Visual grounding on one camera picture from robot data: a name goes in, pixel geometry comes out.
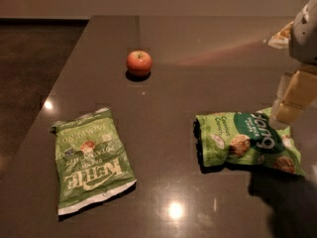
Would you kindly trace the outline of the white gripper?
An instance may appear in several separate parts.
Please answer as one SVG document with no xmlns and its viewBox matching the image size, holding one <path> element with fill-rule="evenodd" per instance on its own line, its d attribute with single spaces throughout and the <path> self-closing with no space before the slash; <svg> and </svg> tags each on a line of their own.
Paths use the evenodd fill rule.
<svg viewBox="0 0 317 238">
<path fill-rule="evenodd" d="M 268 41 L 275 49 L 287 49 L 302 63 L 317 64 L 317 0 L 309 0 L 289 22 Z M 302 65 L 281 79 L 269 116 L 270 126 L 290 126 L 317 99 L 317 66 Z"/>
</svg>

